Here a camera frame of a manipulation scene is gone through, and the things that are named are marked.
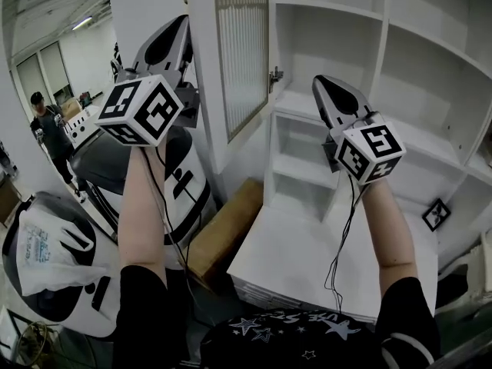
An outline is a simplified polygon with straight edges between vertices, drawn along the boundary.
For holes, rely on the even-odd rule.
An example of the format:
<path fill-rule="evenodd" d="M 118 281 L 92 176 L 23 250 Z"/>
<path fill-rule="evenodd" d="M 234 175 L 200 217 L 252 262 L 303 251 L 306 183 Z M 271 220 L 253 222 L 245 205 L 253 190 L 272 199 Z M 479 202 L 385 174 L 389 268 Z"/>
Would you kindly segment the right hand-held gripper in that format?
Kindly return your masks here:
<path fill-rule="evenodd" d="M 312 91 L 321 119 L 332 128 L 322 145 L 331 170 L 346 171 L 360 186 L 386 178 L 407 153 L 392 122 L 371 112 L 365 96 L 345 81 L 316 75 Z M 344 121 L 353 122 L 335 128 Z"/>

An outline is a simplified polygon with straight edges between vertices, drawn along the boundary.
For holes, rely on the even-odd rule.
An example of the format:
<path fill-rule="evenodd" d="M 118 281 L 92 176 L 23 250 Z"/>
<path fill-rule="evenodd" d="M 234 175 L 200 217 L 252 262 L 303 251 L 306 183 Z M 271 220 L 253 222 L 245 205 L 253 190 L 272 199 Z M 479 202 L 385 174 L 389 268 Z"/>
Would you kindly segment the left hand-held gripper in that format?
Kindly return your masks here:
<path fill-rule="evenodd" d="M 134 63 L 139 71 L 183 72 L 191 48 L 189 17 L 178 16 L 149 37 Z M 125 69 L 105 96 L 95 124 L 124 146 L 157 147 L 172 126 L 194 128 L 199 106 L 192 83 Z"/>

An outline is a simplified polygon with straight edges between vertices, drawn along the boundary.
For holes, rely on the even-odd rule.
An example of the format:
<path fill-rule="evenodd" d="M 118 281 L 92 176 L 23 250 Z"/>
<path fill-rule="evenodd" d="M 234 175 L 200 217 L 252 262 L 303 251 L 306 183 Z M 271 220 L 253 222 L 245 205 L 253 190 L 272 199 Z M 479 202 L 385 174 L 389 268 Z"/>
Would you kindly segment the white cabinet door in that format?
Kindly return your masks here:
<path fill-rule="evenodd" d="M 188 0 L 211 166 L 220 174 L 270 113 L 269 0 Z"/>

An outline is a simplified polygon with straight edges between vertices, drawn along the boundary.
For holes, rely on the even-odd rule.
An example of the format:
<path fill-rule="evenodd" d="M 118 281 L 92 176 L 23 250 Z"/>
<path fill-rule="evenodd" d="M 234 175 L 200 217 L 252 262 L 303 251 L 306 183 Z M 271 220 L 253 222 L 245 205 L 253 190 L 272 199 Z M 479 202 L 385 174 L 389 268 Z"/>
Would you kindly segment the person's left forearm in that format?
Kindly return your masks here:
<path fill-rule="evenodd" d="M 165 226 L 144 155 L 140 148 L 133 147 L 118 219 L 121 266 L 141 266 L 166 281 L 164 239 Z"/>

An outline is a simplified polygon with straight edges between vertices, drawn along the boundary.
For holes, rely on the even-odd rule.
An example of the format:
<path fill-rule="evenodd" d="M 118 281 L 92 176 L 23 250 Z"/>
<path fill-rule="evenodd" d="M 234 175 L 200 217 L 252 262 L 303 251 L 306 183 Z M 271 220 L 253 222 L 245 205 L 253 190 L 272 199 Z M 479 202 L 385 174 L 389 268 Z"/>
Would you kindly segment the person's right forearm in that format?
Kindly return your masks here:
<path fill-rule="evenodd" d="M 369 184 L 362 202 L 384 293 L 400 279 L 417 276 L 413 238 L 387 180 Z"/>

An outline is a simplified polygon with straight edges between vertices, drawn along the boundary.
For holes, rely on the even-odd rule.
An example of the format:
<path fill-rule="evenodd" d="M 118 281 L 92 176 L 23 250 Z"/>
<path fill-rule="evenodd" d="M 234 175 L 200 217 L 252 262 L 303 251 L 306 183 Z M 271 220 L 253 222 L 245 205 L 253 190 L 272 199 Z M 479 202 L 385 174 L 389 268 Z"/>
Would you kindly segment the white shelving unit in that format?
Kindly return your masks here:
<path fill-rule="evenodd" d="M 407 156 L 390 183 L 423 214 L 440 198 L 450 217 L 435 231 L 440 260 L 492 227 L 492 0 L 270 0 L 275 84 L 265 203 L 307 219 L 327 216 L 344 178 L 322 150 L 327 129 L 315 75 L 357 88 L 391 121 Z"/>

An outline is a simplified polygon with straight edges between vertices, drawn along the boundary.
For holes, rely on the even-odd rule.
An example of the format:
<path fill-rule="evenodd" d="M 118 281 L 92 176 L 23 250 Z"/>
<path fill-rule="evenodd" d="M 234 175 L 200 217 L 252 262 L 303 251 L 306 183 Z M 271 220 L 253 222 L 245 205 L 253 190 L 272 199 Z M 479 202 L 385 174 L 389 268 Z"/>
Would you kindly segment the white and black robot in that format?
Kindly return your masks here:
<path fill-rule="evenodd" d="M 83 128 L 72 138 L 76 143 L 71 169 L 92 204 L 116 230 L 130 149 L 100 129 Z M 165 265 L 177 271 L 183 268 L 182 259 L 172 244 L 189 254 L 188 244 L 214 217 L 216 205 L 191 134 L 175 126 L 167 136 L 165 199 L 172 224 L 172 232 L 165 235 Z"/>
<path fill-rule="evenodd" d="M 94 263 L 106 264 L 110 267 L 111 274 L 84 287 L 68 287 L 59 291 L 44 290 L 30 296 L 22 295 L 16 264 L 19 216 L 30 208 L 42 209 L 67 221 L 84 219 L 91 224 L 97 243 Z M 4 240 L 2 260 L 7 278 L 18 296 L 43 320 L 91 337 L 112 337 L 120 308 L 118 246 L 77 205 L 43 191 L 22 202 Z"/>

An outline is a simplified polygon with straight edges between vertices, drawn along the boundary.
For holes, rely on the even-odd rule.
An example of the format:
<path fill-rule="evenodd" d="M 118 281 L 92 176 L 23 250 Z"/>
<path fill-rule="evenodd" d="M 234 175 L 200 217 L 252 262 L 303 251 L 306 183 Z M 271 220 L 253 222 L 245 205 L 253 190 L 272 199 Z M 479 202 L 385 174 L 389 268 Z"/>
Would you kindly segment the white box with round holes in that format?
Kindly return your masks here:
<path fill-rule="evenodd" d="M 98 118 L 99 110 L 100 108 L 98 106 L 89 105 L 65 124 L 65 134 L 70 139 L 74 148 L 82 145 L 84 141 L 89 139 L 98 130 L 95 122 Z"/>

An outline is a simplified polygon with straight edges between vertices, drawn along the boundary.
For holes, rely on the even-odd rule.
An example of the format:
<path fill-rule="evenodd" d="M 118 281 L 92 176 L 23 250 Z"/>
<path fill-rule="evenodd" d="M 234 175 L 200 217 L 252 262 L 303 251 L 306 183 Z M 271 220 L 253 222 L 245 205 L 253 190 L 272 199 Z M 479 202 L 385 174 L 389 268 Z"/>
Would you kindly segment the brown cardboard box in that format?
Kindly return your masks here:
<path fill-rule="evenodd" d="M 210 291 L 228 283 L 227 269 L 263 206 L 264 185 L 248 178 L 190 243 L 188 268 Z"/>

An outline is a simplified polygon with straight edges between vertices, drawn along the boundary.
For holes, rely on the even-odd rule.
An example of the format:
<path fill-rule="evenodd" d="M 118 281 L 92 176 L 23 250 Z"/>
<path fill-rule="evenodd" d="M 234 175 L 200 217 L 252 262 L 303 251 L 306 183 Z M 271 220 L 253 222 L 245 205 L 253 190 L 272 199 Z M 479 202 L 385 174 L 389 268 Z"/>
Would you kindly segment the white plastic bag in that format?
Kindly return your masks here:
<path fill-rule="evenodd" d="M 67 221 L 39 208 L 19 216 L 16 264 L 22 295 L 84 287 L 109 276 L 95 264 L 96 235 L 86 220 Z"/>

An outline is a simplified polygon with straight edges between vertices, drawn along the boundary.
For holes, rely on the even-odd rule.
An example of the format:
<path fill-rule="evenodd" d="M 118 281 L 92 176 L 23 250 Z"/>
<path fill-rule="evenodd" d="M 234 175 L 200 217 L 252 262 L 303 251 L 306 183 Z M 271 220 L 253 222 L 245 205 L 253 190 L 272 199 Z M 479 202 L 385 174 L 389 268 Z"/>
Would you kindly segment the black star-print t-shirt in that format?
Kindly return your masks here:
<path fill-rule="evenodd" d="M 114 369 L 178 369 L 180 328 L 163 281 L 121 271 Z M 210 329 L 199 369 L 426 369 L 440 357 L 436 321 L 416 278 L 385 292 L 375 327 L 333 311 L 244 314 Z"/>

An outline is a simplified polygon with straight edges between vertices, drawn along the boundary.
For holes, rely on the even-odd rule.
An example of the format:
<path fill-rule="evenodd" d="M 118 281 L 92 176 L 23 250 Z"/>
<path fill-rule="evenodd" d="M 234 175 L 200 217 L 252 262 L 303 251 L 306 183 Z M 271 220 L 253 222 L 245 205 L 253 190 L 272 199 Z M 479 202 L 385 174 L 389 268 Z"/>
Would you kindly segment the dark chair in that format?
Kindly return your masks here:
<path fill-rule="evenodd" d="M 492 369 L 492 286 L 482 260 L 462 257 L 437 283 L 441 352 L 433 369 Z"/>

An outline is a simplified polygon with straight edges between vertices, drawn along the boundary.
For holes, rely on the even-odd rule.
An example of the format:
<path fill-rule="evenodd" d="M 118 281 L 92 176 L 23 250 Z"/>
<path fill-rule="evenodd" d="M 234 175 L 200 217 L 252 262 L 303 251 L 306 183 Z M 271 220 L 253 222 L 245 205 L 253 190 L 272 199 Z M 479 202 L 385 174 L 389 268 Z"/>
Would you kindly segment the black picture frame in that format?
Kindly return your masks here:
<path fill-rule="evenodd" d="M 437 198 L 433 204 L 422 214 L 421 218 L 430 229 L 435 232 L 450 216 L 450 209 Z"/>

